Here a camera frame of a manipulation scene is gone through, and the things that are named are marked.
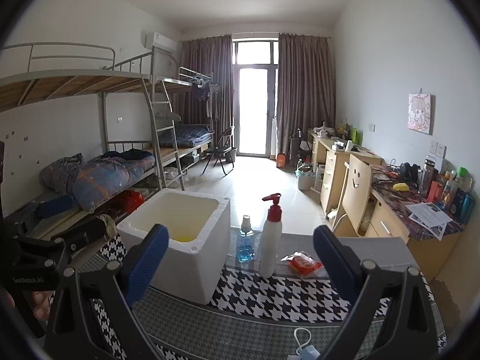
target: door frame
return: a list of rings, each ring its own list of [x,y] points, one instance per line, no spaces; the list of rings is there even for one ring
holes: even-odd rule
[[[237,64],[238,44],[246,42],[269,42],[270,43],[270,63],[269,64]],[[272,120],[275,115],[275,70],[278,69],[278,64],[274,64],[273,58],[273,43],[278,42],[277,39],[270,40],[256,40],[255,38],[249,40],[234,40],[233,51],[235,53],[235,63],[233,65],[234,74],[234,96],[233,96],[233,124],[234,142],[236,143],[237,155],[248,157],[262,157],[269,158],[272,146]],[[265,154],[249,154],[241,153],[240,150],[240,98],[239,98],[239,79],[241,69],[265,69],[267,70],[267,137],[265,145]]]

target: water bottle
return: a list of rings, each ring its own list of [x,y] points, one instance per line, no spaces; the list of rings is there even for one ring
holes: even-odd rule
[[[255,234],[250,226],[250,216],[244,215],[241,228],[237,233],[237,260],[240,263],[251,261],[255,257]]]

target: red pump head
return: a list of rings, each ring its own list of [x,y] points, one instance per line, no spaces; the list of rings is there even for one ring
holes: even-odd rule
[[[262,198],[263,201],[273,200],[273,204],[268,209],[267,216],[267,219],[270,222],[280,222],[280,220],[282,219],[282,209],[278,205],[278,202],[280,202],[280,196],[281,194],[274,193],[270,196],[265,196],[264,198]]]

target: metal screw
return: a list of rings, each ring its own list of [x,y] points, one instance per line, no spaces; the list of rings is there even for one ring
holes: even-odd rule
[[[72,276],[74,273],[75,273],[75,269],[73,269],[71,266],[69,266],[68,268],[65,268],[65,270],[63,271],[63,275],[64,275],[66,278],[69,278],[69,277]]]
[[[375,264],[375,261],[371,260],[371,259],[364,259],[362,262],[361,262],[363,268],[365,269],[368,269],[369,271],[373,270],[376,268],[377,264]]]
[[[416,266],[409,266],[409,274],[411,274],[412,276],[418,276],[420,275],[420,270],[416,267]]]
[[[112,261],[109,261],[109,262],[106,264],[106,268],[107,268],[109,271],[114,271],[114,270],[116,270],[119,266],[120,266],[120,263],[119,263],[116,259],[113,259]]]

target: door handle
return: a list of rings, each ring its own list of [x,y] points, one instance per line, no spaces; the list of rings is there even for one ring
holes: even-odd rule
[[[387,226],[385,226],[385,223],[383,223],[383,221],[380,221],[380,224],[383,226],[383,228],[388,233],[388,235],[392,235],[392,233],[390,233],[390,231],[388,230]]]

